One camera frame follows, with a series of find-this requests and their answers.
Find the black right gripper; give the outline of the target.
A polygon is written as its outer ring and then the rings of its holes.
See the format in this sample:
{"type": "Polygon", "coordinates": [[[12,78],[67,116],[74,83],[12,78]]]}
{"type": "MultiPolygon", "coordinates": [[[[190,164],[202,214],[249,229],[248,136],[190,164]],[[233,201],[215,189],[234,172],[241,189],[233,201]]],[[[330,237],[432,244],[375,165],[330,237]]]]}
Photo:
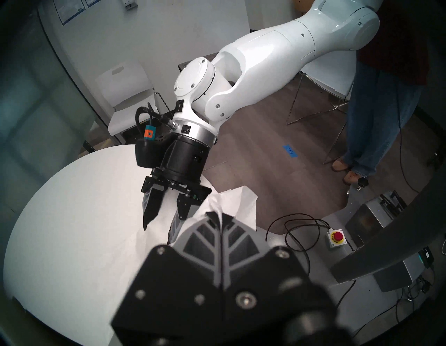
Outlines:
{"type": "Polygon", "coordinates": [[[161,208],[166,188],[180,191],[177,210],[170,225],[167,244],[176,241],[184,222],[197,211],[197,199],[207,197],[211,188],[201,184],[210,148],[186,135],[167,134],[155,140],[141,139],[141,167],[151,169],[144,180],[143,229],[161,208]]]}

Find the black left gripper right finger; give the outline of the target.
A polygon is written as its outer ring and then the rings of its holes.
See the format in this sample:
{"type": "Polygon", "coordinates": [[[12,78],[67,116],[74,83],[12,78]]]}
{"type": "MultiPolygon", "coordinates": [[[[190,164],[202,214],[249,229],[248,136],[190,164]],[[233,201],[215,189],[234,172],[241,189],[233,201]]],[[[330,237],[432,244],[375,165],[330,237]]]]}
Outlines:
{"type": "Polygon", "coordinates": [[[221,286],[227,290],[268,253],[268,244],[256,230],[228,214],[222,214],[221,226],[221,286]]]}

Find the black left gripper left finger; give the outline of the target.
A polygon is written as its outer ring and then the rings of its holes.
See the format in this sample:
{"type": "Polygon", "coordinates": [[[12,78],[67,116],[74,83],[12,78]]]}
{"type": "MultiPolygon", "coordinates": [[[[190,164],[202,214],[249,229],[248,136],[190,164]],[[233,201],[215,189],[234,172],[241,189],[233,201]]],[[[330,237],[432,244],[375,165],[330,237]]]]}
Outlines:
{"type": "Polygon", "coordinates": [[[174,249],[191,261],[216,288],[223,284],[221,217],[215,211],[189,226],[177,237],[174,249]]]}

